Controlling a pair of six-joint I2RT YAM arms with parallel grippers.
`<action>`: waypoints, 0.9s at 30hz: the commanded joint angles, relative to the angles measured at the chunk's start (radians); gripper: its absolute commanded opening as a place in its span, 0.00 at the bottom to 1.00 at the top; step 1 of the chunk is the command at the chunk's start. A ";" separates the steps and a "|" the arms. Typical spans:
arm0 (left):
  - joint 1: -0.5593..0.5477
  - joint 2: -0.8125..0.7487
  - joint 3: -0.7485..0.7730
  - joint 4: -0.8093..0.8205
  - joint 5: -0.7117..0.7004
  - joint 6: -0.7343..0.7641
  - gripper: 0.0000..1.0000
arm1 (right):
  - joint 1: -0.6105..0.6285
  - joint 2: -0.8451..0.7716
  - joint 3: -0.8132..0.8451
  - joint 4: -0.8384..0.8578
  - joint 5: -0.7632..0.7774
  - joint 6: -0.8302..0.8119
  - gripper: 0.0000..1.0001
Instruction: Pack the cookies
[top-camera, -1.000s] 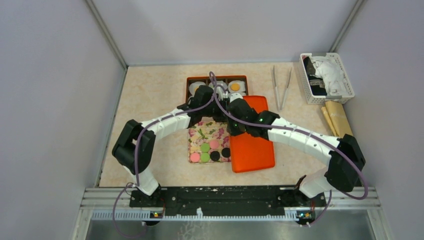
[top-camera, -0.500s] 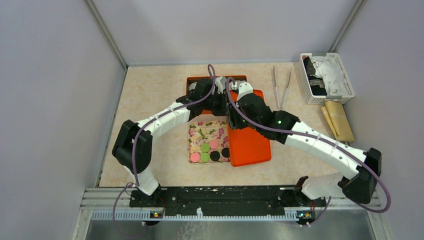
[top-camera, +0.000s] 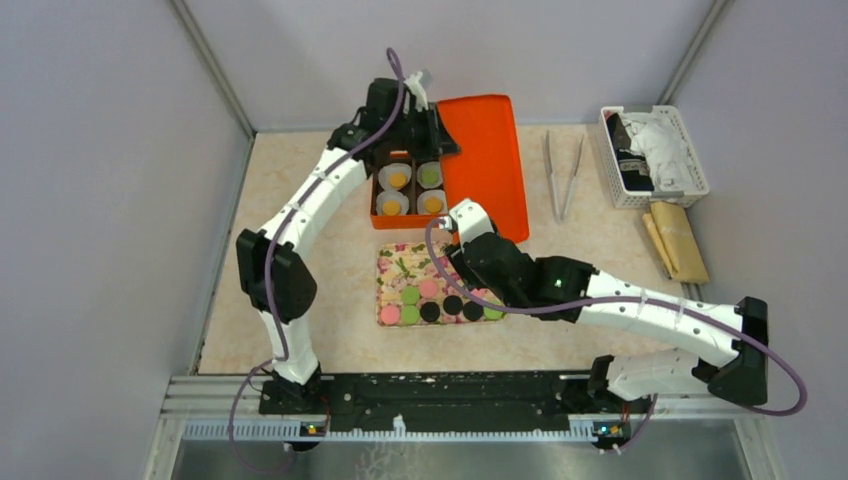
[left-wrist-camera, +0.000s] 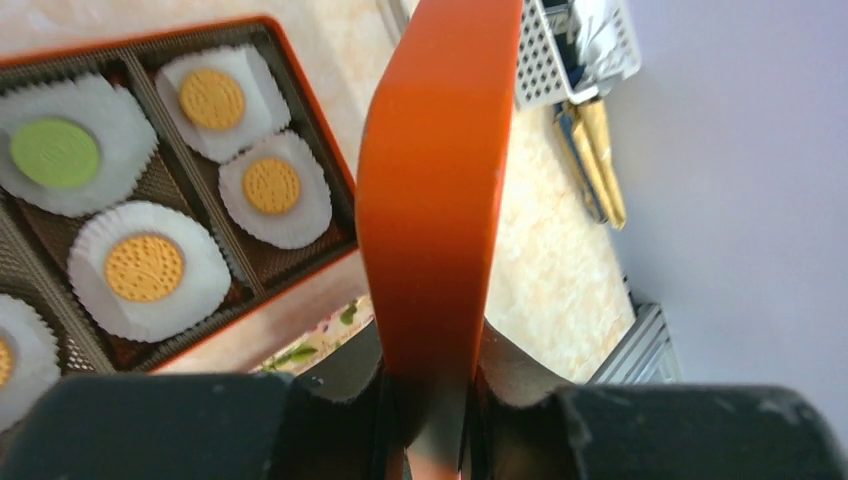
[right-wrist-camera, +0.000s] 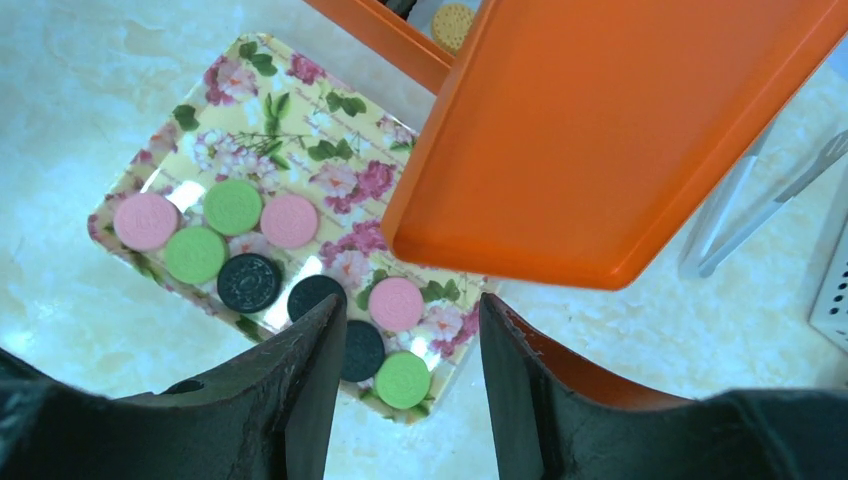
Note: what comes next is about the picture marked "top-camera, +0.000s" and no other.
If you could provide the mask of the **green cookie top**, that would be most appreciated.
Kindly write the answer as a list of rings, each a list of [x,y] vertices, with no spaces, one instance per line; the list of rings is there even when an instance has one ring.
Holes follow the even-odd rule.
[[[421,170],[421,184],[425,188],[437,186],[440,182],[440,173],[437,170]]]

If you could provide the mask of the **orange cookie one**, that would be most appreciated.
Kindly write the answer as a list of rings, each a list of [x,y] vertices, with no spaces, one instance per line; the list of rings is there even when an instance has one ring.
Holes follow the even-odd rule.
[[[396,171],[388,176],[388,184],[393,189],[401,189],[408,183],[408,177],[404,172]]]

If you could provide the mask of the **orange cookie box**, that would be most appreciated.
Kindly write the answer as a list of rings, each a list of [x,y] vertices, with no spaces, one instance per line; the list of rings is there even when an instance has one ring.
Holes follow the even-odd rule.
[[[371,182],[371,197],[370,197],[370,206],[369,206],[369,214],[371,217],[372,225],[377,230],[399,230],[399,229],[419,229],[424,228],[426,224],[435,217],[446,215],[450,209],[450,195],[448,193],[448,179],[450,177],[448,173],[448,164],[451,160],[458,159],[460,157],[459,154],[448,155],[446,158],[442,158],[440,160],[415,160],[411,156],[409,156],[406,152],[403,151],[391,151],[389,157],[386,161],[384,161],[376,170],[373,175],[373,178],[370,180]],[[423,162],[437,161],[440,163],[442,170],[442,178],[443,183],[440,187],[436,189],[441,189],[446,194],[448,211],[442,215],[421,215],[417,212],[417,199],[418,196],[425,190],[422,188],[416,179],[416,170],[417,166]],[[383,190],[378,184],[377,176],[379,170],[388,165],[390,163],[406,163],[412,167],[412,177],[409,184],[400,190],[402,194],[404,194],[409,200],[409,213],[404,216],[380,216],[375,211],[375,200],[379,193]]]

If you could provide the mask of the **orange cookie two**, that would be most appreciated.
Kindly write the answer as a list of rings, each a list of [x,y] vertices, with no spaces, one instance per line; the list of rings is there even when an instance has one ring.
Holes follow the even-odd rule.
[[[444,202],[440,197],[430,196],[423,201],[422,205],[429,214],[439,214],[442,212]]]

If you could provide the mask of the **orange box lid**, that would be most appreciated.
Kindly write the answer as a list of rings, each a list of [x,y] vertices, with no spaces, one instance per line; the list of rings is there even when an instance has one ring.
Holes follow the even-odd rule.
[[[519,139],[512,102],[504,94],[441,100],[442,124],[460,151],[440,160],[447,205],[470,199],[515,243],[530,228]]]

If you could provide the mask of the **orange cookie five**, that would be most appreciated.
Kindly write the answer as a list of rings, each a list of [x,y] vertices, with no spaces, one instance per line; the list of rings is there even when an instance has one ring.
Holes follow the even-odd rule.
[[[401,202],[390,199],[381,204],[381,212],[384,216],[397,216],[403,213],[403,205]]]

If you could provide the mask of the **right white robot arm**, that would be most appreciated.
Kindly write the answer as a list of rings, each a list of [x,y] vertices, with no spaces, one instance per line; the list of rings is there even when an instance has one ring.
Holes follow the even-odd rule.
[[[502,236],[483,207],[465,199],[442,217],[457,234],[445,254],[469,289],[486,289],[509,313],[603,326],[666,344],[664,351],[594,360],[589,404],[612,412],[653,394],[709,393],[753,408],[768,401],[768,306],[701,303],[640,288],[563,256],[532,258]]]

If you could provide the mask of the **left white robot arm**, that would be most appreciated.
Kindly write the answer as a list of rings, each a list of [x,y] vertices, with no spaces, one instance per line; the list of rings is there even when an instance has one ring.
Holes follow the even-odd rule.
[[[317,283],[306,265],[321,230],[347,197],[386,165],[394,152],[439,160],[460,147],[427,98],[429,73],[404,80],[377,78],[352,121],[330,135],[317,165],[293,197],[256,231],[236,239],[239,285],[264,321],[272,345],[270,368],[287,381],[283,401],[297,413],[319,404],[319,361],[308,312]]]

